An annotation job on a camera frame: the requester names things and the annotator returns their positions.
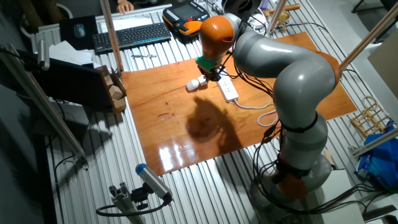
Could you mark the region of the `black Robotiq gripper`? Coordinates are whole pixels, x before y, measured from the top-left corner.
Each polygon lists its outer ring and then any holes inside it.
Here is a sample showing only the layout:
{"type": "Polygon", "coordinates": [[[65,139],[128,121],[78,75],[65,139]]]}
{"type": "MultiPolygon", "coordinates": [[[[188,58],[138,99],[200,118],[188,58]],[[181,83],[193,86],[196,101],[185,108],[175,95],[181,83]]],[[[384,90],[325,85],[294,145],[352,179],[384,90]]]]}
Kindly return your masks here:
{"type": "Polygon", "coordinates": [[[220,70],[215,67],[210,70],[204,70],[204,76],[206,77],[206,81],[210,82],[211,78],[215,78],[215,81],[218,82],[220,80],[220,70]]]}

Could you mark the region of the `bystander hand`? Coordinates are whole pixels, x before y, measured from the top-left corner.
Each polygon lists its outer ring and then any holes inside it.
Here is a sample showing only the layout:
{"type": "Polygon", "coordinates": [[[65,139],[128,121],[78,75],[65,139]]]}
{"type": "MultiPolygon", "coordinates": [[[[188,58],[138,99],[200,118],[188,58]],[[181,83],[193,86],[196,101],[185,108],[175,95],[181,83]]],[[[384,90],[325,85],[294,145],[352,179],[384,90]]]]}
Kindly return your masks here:
{"type": "Polygon", "coordinates": [[[134,6],[131,2],[129,2],[128,0],[117,0],[117,8],[116,10],[120,13],[120,14],[125,14],[127,12],[133,11],[134,10],[134,6]]]}

